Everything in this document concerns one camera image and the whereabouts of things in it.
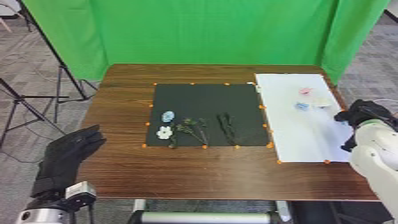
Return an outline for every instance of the black glove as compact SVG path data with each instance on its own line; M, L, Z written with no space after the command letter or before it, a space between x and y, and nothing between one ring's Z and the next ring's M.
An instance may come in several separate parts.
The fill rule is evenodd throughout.
M357 100L350 106L348 111L339 112L337 115L334 116L334 120L348 121L348 124L355 129L358 124L369 119L382 120L383 123L394 129L394 131L398 131L398 119L394 118L385 107L380 106L373 101ZM355 146L357 143L353 134L348 141L344 142L344 145L341 146L341 149L350 152Z
M30 195L33 198L48 191L64 193L76 181L79 163L99 149L104 141L99 125L95 125L67 134L49 143L44 159L39 163Z

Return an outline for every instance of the dark green mat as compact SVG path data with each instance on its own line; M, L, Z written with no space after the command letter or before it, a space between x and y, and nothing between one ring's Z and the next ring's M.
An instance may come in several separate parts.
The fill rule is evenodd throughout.
M220 129L216 114L227 112L232 117L236 144L241 146L264 146L268 134L263 128L263 112L259 110L259 98L252 85L179 85L159 84L154 90L151 125L145 143L149 146L167 146L168 140L159 140L156 132L161 122L161 114L172 111L174 122L181 123L184 118L206 119L209 147L227 146L227 140ZM177 146L199 146L195 138L177 133Z

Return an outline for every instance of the green screen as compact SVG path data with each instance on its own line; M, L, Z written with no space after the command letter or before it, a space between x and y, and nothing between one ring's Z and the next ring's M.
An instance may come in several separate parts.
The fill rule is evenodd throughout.
M387 0L24 0L78 78L108 65L319 65L334 83Z

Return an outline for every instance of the white sheet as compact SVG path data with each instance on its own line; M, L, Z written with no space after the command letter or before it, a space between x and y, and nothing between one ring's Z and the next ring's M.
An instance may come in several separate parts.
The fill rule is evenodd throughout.
M273 144L282 162L348 161L348 152L339 146L351 136L351 127L334 121L341 111L319 74L257 74L266 118L273 130ZM312 88L307 96L298 91ZM330 106L318 108L314 102L326 99ZM307 111L296 102L309 104Z

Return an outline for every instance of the light stand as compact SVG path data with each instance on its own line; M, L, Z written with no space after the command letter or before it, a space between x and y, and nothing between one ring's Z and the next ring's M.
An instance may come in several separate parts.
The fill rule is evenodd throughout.
M28 124L35 123L37 121L44 121L46 124L55 128L55 130L65 135L65 132L60 130L58 126L55 125L55 123L49 121L49 119L46 118L46 112L49 109L49 105L55 99L58 98L69 98L67 96L24 96L19 95L17 92L14 91L14 89L10 88L7 82L3 81L3 79L0 78L0 86L5 88L7 90L7 95L12 97L14 100L14 104L12 104L12 108L10 108L10 113L8 113L8 119L7 119L7 123L5 123L5 127L3 127L3 133L1 133L1 137L0 137L0 149L3 146L3 141L5 141L5 137L7 137L7 133L17 129L19 127L26 126ZM26 102L24 99L49 99L46 108L42 110L42 112L37 111L37 109L33 108L33 106L30 105L30 103ZM30 113L35 116L35 119L26 121L23 124L16 125L10 128L10 123L12 123L12 118L14 118L14 113L16 113L16 107L17 105L23 105L24 108L28 109Z
M76 81L76 79L74 79L74 77L72 77L72 75L71 75L71 71L69 71L69 69L67 69L65 63L64 63L64 61L62 61L62 58L60 58L60 56L58 56L56 51L55 51L53 45L51 45L49 40L48 40L48 38L46 38L44 32L42 32L42 30L40 30L40 26L39 26L39 24L37 24L37 22L35 22L33 16L32 16L30 11L28 11L28 8L26 8L26 6L24 6L24 3L23 3L21 0L17 0L17 2L19 2L19 4L21 4L21 9L23 9L23 12L24 12L24 18L30 19L30 21L28 21L28 19L26 19L26 24L30 23L30 24L35 26L35 28L37 28L37 31L39 31L42 40L44 40L44 42L46 42L46 45L48 45L48 47L49 47L53 56L55 56L56 61L58 61L56 96L55 96L55 115L53 115L53 123L56 123L56 121L58 121L58 104L62 104L62 103L65 103L65 102L72 102L72 101L81 102L81 101L85 101L85 100L90 99L92 95L87 96L87 93L85 93L85 90L83 90L83 83L88 85L88 87L90 87L94 90L97 90L97 88L94 87L94 85L88 83L87 80L79 80L79 81ZM60 97L60 87L62 87L62 86L60 86L60 79L62 79L62 73L65 73L67 79L69 79L71 84L72 84L72 86L74 86L74 88L76 88L76 91L78 91L78 94L79 94L79 98L78 98L78 99L60 100L60 98L64 98L64 97Z

